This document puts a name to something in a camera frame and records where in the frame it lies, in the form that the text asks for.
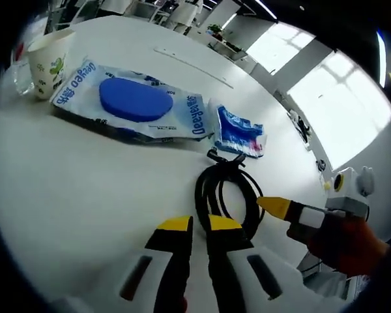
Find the blue plastic lid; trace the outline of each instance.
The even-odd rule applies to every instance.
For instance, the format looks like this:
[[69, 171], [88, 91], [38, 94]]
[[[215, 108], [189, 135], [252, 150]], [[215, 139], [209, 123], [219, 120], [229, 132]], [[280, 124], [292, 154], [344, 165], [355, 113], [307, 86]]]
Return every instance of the blue plastic lid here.
[[100, 84], [103, 108], [122, 119], [133, 122], [155, 121], [173, 105], [165, 91], [123, 78], [108, 78]]

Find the paper cup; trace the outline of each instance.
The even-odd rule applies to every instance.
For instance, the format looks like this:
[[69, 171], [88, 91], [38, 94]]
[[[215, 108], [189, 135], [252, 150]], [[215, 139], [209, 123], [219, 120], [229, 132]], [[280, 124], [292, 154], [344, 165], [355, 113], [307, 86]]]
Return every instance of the paper cup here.
[[35, 95], [49, 99], [65, 78], [66, 57], [75, 32], [63, 29], [35, 40], [27, 49]]

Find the table surface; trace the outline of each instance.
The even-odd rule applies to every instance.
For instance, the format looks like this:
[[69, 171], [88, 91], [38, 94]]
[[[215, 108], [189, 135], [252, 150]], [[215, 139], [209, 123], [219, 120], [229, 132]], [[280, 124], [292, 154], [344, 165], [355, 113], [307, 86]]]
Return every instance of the table surface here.
[[[98, 18], [73, 28], [72, 64], [87, 55], [144, 72], [263, 123], [265, 155], [246, 160], [245, 170], [266, 196], [324, 206], [313, 154], [286, 111], [242, 69], [188, 37], [132, 18]], [[175, 51], [195, 67], [155, 47]], [[233, 89], [196, 68], [225, 78]], [[0, 228], [22, 271], [47, 299], [85, 288], [103, 266], [142, 247], [165, 219], [196, 215], [195, 182], [212, 165], [205, 156], [208, 140], [153, 147], [117, 142], [51, 115], [44, 102], [18, 97], [10, 74], [0, 85]], [[226, 184], [224, 194], [232, 216], [243, 218], [240, 191]], [[216, 312], [205, 242], [196, 228], [188, 311]], [[287, 228], [265, 215], [253, 243], [297, 266], [306, 247], [288, 238]]]

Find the bright window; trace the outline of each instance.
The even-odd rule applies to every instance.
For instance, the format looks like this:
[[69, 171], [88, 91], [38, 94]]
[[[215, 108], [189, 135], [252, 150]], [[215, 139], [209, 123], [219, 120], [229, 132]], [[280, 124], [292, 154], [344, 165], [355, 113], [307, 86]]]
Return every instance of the bright window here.
[[313, 38], [311, 34], [296, 27], [278, 23], [264, 32], [247, 52], [271, 75], [275, 75]]
[[365, 149], [391, 120], [383, 92], [341, 52], [330, 54], [288, 94], [307, 117], [333, 170]]

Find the hand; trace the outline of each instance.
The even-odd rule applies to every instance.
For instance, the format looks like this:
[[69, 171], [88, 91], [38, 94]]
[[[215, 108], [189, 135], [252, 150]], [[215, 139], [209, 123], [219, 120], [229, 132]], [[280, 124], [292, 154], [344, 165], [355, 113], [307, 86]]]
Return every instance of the hand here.
[[376, 238], [363, 218], [326, 215], [307, 247], [328, 266], [356, 276], [370, 275], [389, 246]]

